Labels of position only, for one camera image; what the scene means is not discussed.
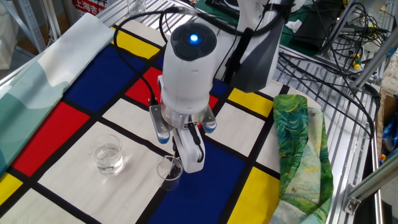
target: red square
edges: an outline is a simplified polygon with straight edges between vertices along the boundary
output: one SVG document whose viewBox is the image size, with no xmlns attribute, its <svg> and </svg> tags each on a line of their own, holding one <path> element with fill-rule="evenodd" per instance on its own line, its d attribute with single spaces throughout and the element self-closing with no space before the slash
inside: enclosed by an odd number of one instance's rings
<svg viewBox="0 0 398 224">
<path fill-rule="evenodd" d="M 160 103 L 160 89 L 157 84 L 157 77 L 162 74 L 162 71 L 159 71 L 156 68 L 151 67 L 145 74 L 144 78 L 149 82 L 150 87 L 152 87 L 157 101 Z M 148 99 L 150 98 L 150 91 L 147 85 L 139 79 L 127 92 L 126 96 L 143 103 L 149 106 Z"/>
<path fill-rule="evenodd" d="M 209 106 L 210 106 L 211 109 L 213 109 L 214 106 L 216 106 L 217 102 L 218 102 L 218 99 L 215 98 L 214 96 L 210 95 Z"/>
<path fill-rule="evenodd" d="M 90 117 L 60 102 L 11 164 L 27 176 L 32 174 Z"/>
</svg>

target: blue led light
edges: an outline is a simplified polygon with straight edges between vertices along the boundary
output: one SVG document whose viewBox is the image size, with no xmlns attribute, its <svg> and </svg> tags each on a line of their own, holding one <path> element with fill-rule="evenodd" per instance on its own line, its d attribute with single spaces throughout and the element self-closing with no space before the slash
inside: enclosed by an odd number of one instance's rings
<svg viewBox="0 0 398 224">
<path fill-rule="evenodd" d="M 193 43 L 195 43 L 196 41 L 199 40 L 199 38 L 198 38 L 198 36 L 197 36 L 196 34 L 192 34 L 190 39 L 191 39 L 191 41 L 192 41 Z"/>
</svg>

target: tablecloth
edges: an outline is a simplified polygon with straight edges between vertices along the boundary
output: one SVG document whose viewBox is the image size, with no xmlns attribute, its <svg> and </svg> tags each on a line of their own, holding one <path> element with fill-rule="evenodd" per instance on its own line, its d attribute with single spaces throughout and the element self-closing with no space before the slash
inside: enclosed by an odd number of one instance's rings
<svg viewBox="0 0 398 224">
<path fill-rule="evenodd" d="M 218 127 L 201 134 L 202 171 L 165 192 L 155 166 L 172 153 L 157 141 L 144 75 L 160 99 L 162 46 L 123 30 L 87 66 L 0 179 L 0 223 L 268 223 L 279 200 L 279 145 L 273 99 L 301 94 L 271 82 L 243 93 L 216 82 L 210 106 Z M 308 106 L 320 108 L 312 99 Z M 100 134 L 123 145 L 125 167 L 101 174 L 88 147 Z"/>
</svg>

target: blue square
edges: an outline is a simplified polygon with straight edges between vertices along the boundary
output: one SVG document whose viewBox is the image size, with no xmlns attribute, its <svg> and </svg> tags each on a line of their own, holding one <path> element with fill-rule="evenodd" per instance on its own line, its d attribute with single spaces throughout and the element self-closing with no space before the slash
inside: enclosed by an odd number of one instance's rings
<svg viewBox="0 0 398 224">
<path fill-rule="evenodd" d="M 184 173 L 179 187 L 168 192 L 149 223 L 216 223 L 235 186 L 244 162 L 205 142 L 203 170 Z"/>
<path fill-rule="evenodd" d="M 225 91 L 228 89 L 228 85 L 223 83 L 222 81 L 215 79 L 213 88 L 210 93 L 215 94 L 217 96 L 223 96 Z"/>
<path fill-rule="evenodd" d="M 163 68 L 163 61 L 164 61 L 164 55 L 160 56 L 159 59 L 157 59 L 156 65 L 159 66 L 160 68 Z"/>
<path fill-rule="evenodd" d="M 122 53 L 128 62 L 141 71 L 145 63 Z M 64 96 L 80 106 L 97 112 L 135 73 L 120 59 L 116 49 L 105 47 L 86 67 Z"/>
</svg>

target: clear glass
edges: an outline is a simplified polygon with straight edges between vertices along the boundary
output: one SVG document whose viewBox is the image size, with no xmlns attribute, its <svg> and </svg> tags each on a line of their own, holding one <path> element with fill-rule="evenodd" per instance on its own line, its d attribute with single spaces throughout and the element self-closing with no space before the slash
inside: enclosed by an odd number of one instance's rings
<svg viewBox="0 0 398 224">
<path fill-rule="evenodd" d="M 146 11 L 146 0 L 127 0 L 127 14 L 129 16 Z"/>
<path fill-rule="evenodd" d="M 111 134 L 100 135 L 91 142 L 88 154 L 103 174 L 115 174 L 123 168 L 121 141 Z"/>
<path fill-rule="evenodd" d="M 179 158 L 174 156 L 163 157 L 156 166 L 157 174 L 164 180 L 160 188 L 166 191 L 175 190 L 180 184 L 183 170 L 184 168 Z"/>
</svg>

